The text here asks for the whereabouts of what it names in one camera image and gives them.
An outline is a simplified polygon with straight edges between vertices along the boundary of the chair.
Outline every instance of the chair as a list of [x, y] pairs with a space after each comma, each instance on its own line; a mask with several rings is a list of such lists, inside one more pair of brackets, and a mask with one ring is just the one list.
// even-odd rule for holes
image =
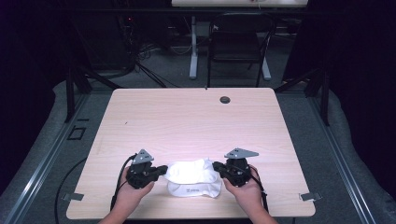
[[259, 87], [262, 64], [276, 23], [269, 15], [256, 12], [228, 12], [217, 16], [209, 25], [207, 87], [210, 87], [214, 63], [258, 63], [256, 81]]

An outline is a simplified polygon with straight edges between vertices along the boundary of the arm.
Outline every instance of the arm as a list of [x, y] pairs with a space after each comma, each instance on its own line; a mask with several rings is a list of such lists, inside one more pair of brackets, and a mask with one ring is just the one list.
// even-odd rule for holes
[[[256, 169], [250, 168], [254, 177], [259, 179]], [[262, 206], [262, 192], [259, 185], [250, 179], [246, 185], [237, 188], [233, 186], [227, 178], [224, 178], [225, 188], [233, 194], [239, 206], [245, 211], [254, 224], [275, 224], [277, 223]]]
[[[126, 181], [126, 173], [128, 167], [124, 169], [122, 173], [121, 183]], [[116, 203], [110, 213], [105, 216], [99, 223], [101, 224], [117, 224], [123, 223], [125, 219], [132, 214], [132, 212], [139, 205], [142, 198], [148, 194], [154, 187], [154, 182], [150, 182], [143, 189], [134, 189], [128, 183], [125, 183], [120, 187], [120, 191], [117, 195]]]

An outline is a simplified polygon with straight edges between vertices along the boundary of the black cable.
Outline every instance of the black cable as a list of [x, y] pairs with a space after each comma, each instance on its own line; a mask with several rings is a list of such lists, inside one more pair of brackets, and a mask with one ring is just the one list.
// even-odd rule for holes
[[125, 180], [119, 187], [119, 190], [124, 186], [126, 183], [128, 183], [128, 180]]
[[269, 212], [268, 203], [267, 203], [267, 193], [265, 192], [265, 189], [264, 189], [264, 187], [262, 186], [262, 181], [260, 180], [259, 172], [257, 171], [256, 168], [254, 168], [254, 167], [252, 167], [252, 166], [250, 166], [250, 165], [249, 165], [249, 167], [252, 168], [252, 169], [254, 170], [254, 172], [256, 172], [256, 175], [257, 175], [257, 177], [259, 178], [259, 179], [256, 179], [256, 177], [254, 177], [253, 175], [251, 176], [251, 177], [254, 179], [254, 181], [256, 181], [256, 183], [259, 185], [260, 190], [262, 191], [262, 206], [264, 206], [264, 209], [265, 209], [267, 212]]
[[133, 160], [134, 157], [136, 157], [136, 154], [134, 154], [133, 156], [129, 157], [128, 160], [125, 161], [125, 163], [122, 165], [121, 170], [120, 170], [120, 174], [119, 174], [119, 179], [117, 180], [117, 186], [116, 186], [116, 190], [114, 191], [114, 195], [111, 198], [111, 205], [110, 205], [110, 211], [113, 209], [114, 204], [116, 203], [117, 200], [117, 195], [119, 194], [119, 190], [120, 188], [127, 182], [125, 181], [124, 183], [122, 183], [122, 185], [120, 185], [121, 182], [121, 178], [122, 178], [122, 174], [123, 174], [123, 170], [125, 169], [126, 164]]
[[61, 188], [62, 185], [64, 184], [64, 181], [66, 180], [66, 178], [74, 171], [74, 169], [76, 169], [76, 167], [78, 167], [80, 164], [82, 164], [85, 160], [87, 160], [87, 158], [82, 159], [81, 161], [79, 161], [76, 165], [74, 165], [69, 172], [67, 172], [67, 174], [64, 176], [64, 179], [61, 182], [61, 185], [59, 186], [57, 192], [56, 192], [56, 197], [55, 197], [55, 206], [54, 206], [54, 213], [55, 213], [55, 222], [58, 224], [59, 223], [59, 218], [58, 218], [58, 200], [59, 200], [59, 194], [61, 193]]
[[169, 83], [170, 85], [179, 88], [178, 85], [170, 82], [169, 80], [167, 80], [164, 77], [161, 77], [160, 75], [152, 72], [151, 70], [149, 70], [146, 66], [144, 66], [141, 63], [136, 63], [136, 65], [149, 77], [151, 78], [153, 81], [155, 81], [157, 84], [159, 84], [162, 88], [167, 88], [166, 85], [161, 81], [164, 80], [165, 82]]

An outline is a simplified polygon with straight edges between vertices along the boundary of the table top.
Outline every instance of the table top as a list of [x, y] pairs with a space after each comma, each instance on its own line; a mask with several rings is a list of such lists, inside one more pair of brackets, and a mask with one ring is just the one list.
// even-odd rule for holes
[[[219, 99], [230, 98], [224, 104]], [[103, 218], [109, 212], [120, 168], [145, 149], [153, 166], [209, 158], [225, 163], [236, 147], [260, 153], [247, 158], [258, 168], [274, 217], [309, 217], [309, 189], [275, 93], [265, 88], [121, 89], [115, 90], [92, 144], [72, 201], [71, 219]], [[224, 186], [213, 199], [178, 198], [160, 176], [154, 189], [130, 218], [190, 219], [247, 217]]]
[[172, 0], [173, 7], [306, 7], [308, 0]]

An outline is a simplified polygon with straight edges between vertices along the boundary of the chair leg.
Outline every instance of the chair leg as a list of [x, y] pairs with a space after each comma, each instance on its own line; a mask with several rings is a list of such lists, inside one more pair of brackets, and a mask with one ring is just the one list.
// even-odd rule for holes
[[260, 64], [259, 67], [259, 74], [257, 75], [257, 80], [256, 80], [256, 88], [259, 87], [260, 84], [260, 78], [262, 77], [262, 64]]
[[212, 68], [212, 64], [210, 63], [210, 60], [207, 60], [207, 81], [206, 81], [206, 87], [210, 87], [210, 69]]

